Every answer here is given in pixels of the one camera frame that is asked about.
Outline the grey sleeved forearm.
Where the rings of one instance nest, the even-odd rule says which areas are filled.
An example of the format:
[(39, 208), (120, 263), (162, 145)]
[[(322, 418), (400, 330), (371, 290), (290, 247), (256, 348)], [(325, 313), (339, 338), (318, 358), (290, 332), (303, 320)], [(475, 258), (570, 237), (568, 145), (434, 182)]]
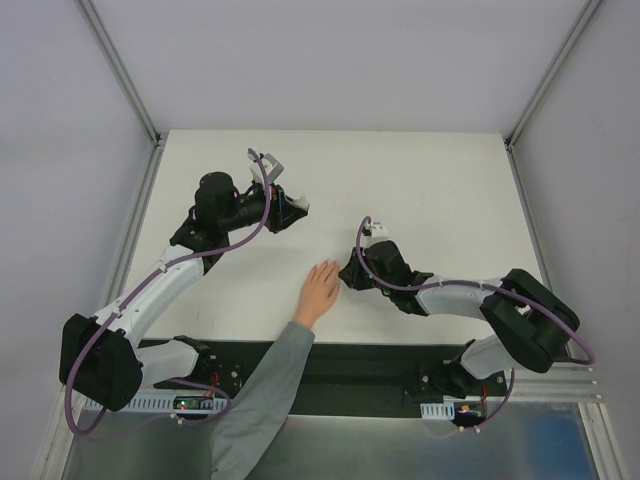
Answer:
[(292, 408), (315, 335), (288, 323), (215, 425), (211, 477), (244, 479), (259, 463)]

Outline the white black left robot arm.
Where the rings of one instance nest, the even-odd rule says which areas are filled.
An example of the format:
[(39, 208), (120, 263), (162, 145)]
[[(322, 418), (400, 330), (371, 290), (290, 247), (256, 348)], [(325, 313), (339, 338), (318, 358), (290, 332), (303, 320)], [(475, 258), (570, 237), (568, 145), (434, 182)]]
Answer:
[(60, 381), (116, 412), (141, 388), (179, 378), (199, 389), (214, 377), (211, 349), (179, 335), (164, 344), (140, 342), (167, 307), (204, 277), (229, 251), (229, 235), (259, 225), (271, 233), (307, 216), (309, 203), (294, 199), (274, 183), (253, 180), (241, 193), (230, 175), (204, 175), (188, 216), (169, 240), (145, 279), (91, 317), (73, 315), (64, 325)]

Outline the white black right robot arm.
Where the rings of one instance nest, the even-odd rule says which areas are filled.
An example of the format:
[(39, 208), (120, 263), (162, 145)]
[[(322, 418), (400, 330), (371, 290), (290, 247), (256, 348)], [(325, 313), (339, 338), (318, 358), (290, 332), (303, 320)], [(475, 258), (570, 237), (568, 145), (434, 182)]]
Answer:
[(547, 372), (580, 326), (577, 315), (525, 270), (485, 282), (450, 280), (411, 269), (390, 240), (353, 248), (339, 278), (352, 290), (379, 290), (405, 314), (486, 322), (491, 336), (467, 342), (428, 374), (432, 388), (460, 399), (506, 369)]

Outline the mannequin hand with nails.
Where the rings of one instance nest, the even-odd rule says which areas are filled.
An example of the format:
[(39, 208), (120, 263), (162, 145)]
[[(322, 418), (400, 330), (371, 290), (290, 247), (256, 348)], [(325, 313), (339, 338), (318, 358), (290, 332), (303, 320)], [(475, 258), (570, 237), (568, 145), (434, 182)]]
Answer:
[(337, 261), (324, 261), (309, 272), (301, 288), (293, 322), (311, 329), (335, 304), (340, 291)]

